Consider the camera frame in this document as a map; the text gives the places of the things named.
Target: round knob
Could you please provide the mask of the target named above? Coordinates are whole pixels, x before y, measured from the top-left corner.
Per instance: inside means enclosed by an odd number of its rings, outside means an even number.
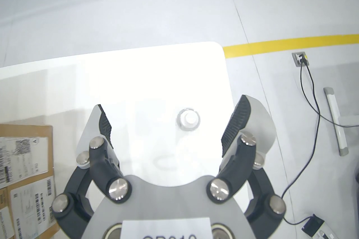
[[[123,199],[128,192],[128,183],[123,178],[116,179],[109,188],[109,195],[113,200]]]
[[[209,186],[209,191],[211,195],[218,201],[224,201],[229,196],[228,185],[219,178],[212,180]]]
[[[99,148],[103,145],[104,139],[101,136],[94,137],[90,140],[90,148]]]
[[[82,153],[80,153],[77,158],[76,158],[76,162],[79,165],[85,165],[87,162],[89,162],[90,159],[90,155],[88,151],[83,151]]]
[[[52,202],[52,210],[54,212],[63,212],[68,205],[68,197],[65,194],[58,195]]]
[[[286,204],[283,199],[277,195],[273,195],[269,200],[269,206],[276,214],[283,214],[286,212]]]
[[[192,108],[185,108],[179,112],[177,123],[182,130],[192,131],[200,125],[200,116]]]

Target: cardboard box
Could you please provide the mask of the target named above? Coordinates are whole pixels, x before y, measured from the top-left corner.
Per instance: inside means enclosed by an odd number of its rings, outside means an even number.
[[[11,222],[10,209],[8,207],[8,190],[6,188],[0,189],[0,212],[0,237],[5,239],[14,239],[14,228]]]
[[[15,231],[14,239],[19,238],[18,233],[18,225],[14,224],[14,219],[18,222],[19,219],[15,218],[13,216],[13,211],[15,210],[18,213],[18,210],[20,209],[17,205],[20,200],[23,200],[23,197],[21,199],[17,199],[18,195],[24,195],[27,198],[29,198],[29,206],[27,207],[27,210],[29,208],[32,209],[34,219],[41,220],[42,222],[45,222],[46,220],[49,220],[50,217],[52,217],[52,213],[49,213],[49,199],[51,201],[55,198],[55,185],[54,185],[54,179],[51,177],[54,176],[54,158],[53,158],[53,147],[52,147],[52,126],[32,126],[32,125],[8,125],[8,124],[0,124],[0,137],[9,137],[9,138],[35,138],[41,140],[41,138],[47,138],[47,172],[42,173],[39,175],[28,177],[24,180],[20,180],[19,182],[16,182],[15,184],[10,184],[6,188],[0,190],[0,209],[1,209],[1,195],[4,195],[4,205],[5,203],[9,206],[10,216],[12,219],[12,224]],[[39,186],[41,186],[43,183],[45,183],[44,187],[46,188],[46,180],[52,180],[51,188],[50,190],[47,189],[47,194],[45,193],[36,193],[35,189],[38,189]],[[39,239],[49,239],[55,235],[59,231],[59,225],[56,223],[50,226],[48,229],[46,229],[42,234],[38,235],[37,238]]]

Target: metal bolt head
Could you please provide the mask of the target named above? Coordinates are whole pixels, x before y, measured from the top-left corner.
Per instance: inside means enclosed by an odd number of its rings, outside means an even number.
[[[102,239],[118,239],[121,237],[122,224],[118,223],[109,227]]]
[[[224,201],[229,196],[228,185],[219,178],[212,180],[209,186],[209,191],[211,195],[218,201]]]
[[[128,183],[123,178],[118,178],[109,187],[109,195],[113,200],[123,199],[128,192]]]
[[[213,239],[229,239],[229,235],[222,229],[214,229],[212,231]]]
[[[94,137],[90,140],[90,148],[99,148],[103,145],[104,139],[101,136]]]
[[[77,158],[76,158],[76,162],[79,165],[85,165],[87,162],[89,162],[90,159],[90,155],[88,151],[83,151],[82,153],[80,153]]]
[[[277,195],[273,195],[269,200],[269,206],[276,214],[283,214],[286,212],[286,204],[283,199]]]
[[[261,154],[256,153],[253,168],[255,170],[258,170],[261,169],[263,166],[264,166],[264,157]]]
[[[63,212],[68,206],[68,197],[65,194],[58,195],[52,202],[52,210],[54,212]]]
[[[243,134],[241,134],[240,138],[241,141],[246,145],[249,145],[251,147],[256,145],[256,138],[249,132],[244,132]]]
[[[234,239],[234,236],[229,228],[222,224],[213,224],[211,229],[213,239]]]

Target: barcode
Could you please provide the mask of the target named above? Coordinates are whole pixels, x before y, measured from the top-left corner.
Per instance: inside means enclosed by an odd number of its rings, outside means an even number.
[[[21,229],[20,229],[20,219],[16,219],[16,225],[18,227],[19,239],[22,239]]]
[[[10,151],[6,151],[5,150],[5,160],[7,165],[5,166],[5,176],[6,176],[6,181],[7,182],[11,182],[13,181],[13,172],[11,170],[11,153]]]
[[[3,182],[5,182],[4,154],[3,154],[3,148],[0,148],[0,183]]]
[[[42,220],[45,221],[46,216],[45,216],[44,199],[42,198],[42,193],[40,194],[40,198],[41,198]]]
[[[50,221],[54,222],[54,214],[52,213],[52,207],[49,207],[49,212],[50,212]]]
[[[39,224],[41,222],[39,194],[35,194],[35,203],[36,203],[36,212],[37,212],[37,222]]]
[[[51,196],[52,191],[51,191],[51,180],[47,180],[47,195]]]
[[[1,212],[0,212],[0,221],[1,221],[1,228],[3,229],[4,237],[5,237],[5,239],[7,239],[8,238],[8,233],[6,232],[4,219],[3,219],[3,214]]]
[[[30,153],[30,139],[18,139],[15,141],[15,155]]]

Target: power socket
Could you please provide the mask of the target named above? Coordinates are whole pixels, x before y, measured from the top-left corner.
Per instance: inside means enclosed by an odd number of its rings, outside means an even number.
[[[307,58],[307,55],[305,54],[305,52],[294,52],[294,53],[292,53],[292,56],[293,56],[293,60],[294,60],[296,67],[301,66],[300,60],[301,60],[302,55],[307,59],[307,65],[309,65],[309,61],[308,61],[308,58]]]

